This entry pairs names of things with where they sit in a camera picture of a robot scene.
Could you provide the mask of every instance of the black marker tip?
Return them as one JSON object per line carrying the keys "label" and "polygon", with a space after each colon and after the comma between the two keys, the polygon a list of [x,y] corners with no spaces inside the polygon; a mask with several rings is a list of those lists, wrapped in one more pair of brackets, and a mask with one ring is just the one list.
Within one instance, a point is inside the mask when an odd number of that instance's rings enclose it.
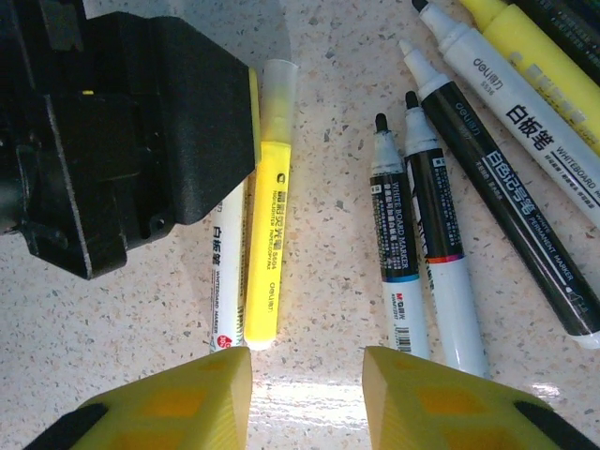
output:
{"label": "black marker tip", "polygon": [[417,11],[421,12],[421,9],[428,5],[428,0],[412,0],[412,5]]}
{"label": "black marker tip", "polygon": [[407,92],[405,99],[407,110],[411,110],[412,108],[419,106],[419,99],[416,97],[416,93],[414,91]]}
{"label": "black marker tip", "polygon": [[382,112],[375,116],[375,127],[377,128],[377,131],[388,131],[387,117],[385,117],[385,114]]}

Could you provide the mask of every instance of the black machine part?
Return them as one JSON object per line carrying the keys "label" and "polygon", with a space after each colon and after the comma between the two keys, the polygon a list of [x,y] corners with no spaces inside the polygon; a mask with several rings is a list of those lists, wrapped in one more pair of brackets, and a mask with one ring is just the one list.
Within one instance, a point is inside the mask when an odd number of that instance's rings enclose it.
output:
{"label": "black machine part", "polygon": [[174,17],[0,0],[0,234],[83,278],[254,170],[249,68]]}

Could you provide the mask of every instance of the highlighter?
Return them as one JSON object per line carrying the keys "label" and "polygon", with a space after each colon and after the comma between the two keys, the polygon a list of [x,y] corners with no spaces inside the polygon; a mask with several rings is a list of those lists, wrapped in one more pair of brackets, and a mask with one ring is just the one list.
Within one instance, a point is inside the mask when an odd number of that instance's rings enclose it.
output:
{"label": "highlighter", "polygon": [[268,349],[278,329],[297,72],[297,65],[280,59],[264,66],[261,154],[256,168],[244,325],[251,350]]}
{"label": "highlighter", "polygon": [[484,37],[600,155],[600,87],[516,5],[460,3]]}

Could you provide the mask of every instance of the white marker tip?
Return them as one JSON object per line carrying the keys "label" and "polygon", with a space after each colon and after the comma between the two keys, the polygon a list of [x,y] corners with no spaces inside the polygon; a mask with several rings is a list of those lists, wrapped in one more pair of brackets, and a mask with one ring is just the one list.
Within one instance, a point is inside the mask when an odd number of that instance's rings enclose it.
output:
{"label": "white marker tip", "polygon": [[412,52],[414,50],[414,46],[411,44],[411,42],[409,40],[401,39],[397,42],[397,45],[402,50],[402,53],[404,54],[404,56],[406,56],[407,54],[409,54],[410,52]]}

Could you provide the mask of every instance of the speckled countertop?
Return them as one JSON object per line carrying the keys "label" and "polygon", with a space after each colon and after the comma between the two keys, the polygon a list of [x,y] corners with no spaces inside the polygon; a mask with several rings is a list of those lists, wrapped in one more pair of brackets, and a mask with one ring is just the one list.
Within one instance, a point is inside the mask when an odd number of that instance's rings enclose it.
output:
{"label": "speckled countertop", "polygon": [[[458,2],[439,3],[470,20]],[[300,66],[279,336],[252,355],[248,448],[369,448],[363,348],[385,342],[372,123],[386,112],[403,133],[401,100],[414,86],[398,38],[411,37],[449,72],[432,36],[408,0],[87,2],[89,15],[114,10],[182,17],[257,68],[269,57]],[[600,293],[600,232],[469,98]],[[448,165],[494,379],[539,396],[600,442],[600,352],[565,337],[452,156]],[[87,282],[29,256],[20,236],[0,238],[0,447],[22,447],[94,394],[207,354],[209,246],[210,218]],[[435,326],[430,340],[441,361]]]}

